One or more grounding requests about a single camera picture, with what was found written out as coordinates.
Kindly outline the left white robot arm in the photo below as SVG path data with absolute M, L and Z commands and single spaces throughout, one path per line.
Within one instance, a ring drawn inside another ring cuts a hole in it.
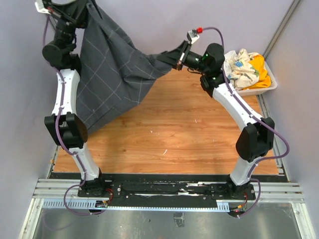
M 76 113 L 77 88 L 81 62 L 76 48 L 76 29 L 87 27 L 87 2 L 75 0 L 58 4 L 37 0 L 38 12 L 57 21 L 52 41 L 43 44 L 42 55 L 56 71 L 57 94 L 53 111 L 44 123 L 54 142 L 74 159 L 81 173 L 79 197 L 101 197 L 107 191 L 102 172 L 87 146 L 88 131 Z

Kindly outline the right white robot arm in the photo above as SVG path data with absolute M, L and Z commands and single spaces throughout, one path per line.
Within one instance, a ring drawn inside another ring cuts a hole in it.
M 192 52 L 184 41 L 178 48 L 161 53 L 157 59 L 176 70 L 186 66 L 201 75 L 200 84 L 232 116 L 241 133 L 236 142 L 238 159 L 226 183 L 231 199 L 243 195 L 250 183 L 253 166 L 273 148 L 275 123 L 256 113 L 234 90 L 223 73 L 224 48 L 217 43 L 208 45 L 202 56 Z

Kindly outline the dark grey checked pillowcase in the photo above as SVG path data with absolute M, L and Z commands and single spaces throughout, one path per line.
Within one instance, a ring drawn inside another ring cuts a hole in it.
M 130 37 L 93 0 L 80 52 L 77 116 L 94 133 L 138 106 L 169 64 L 138 50 Z

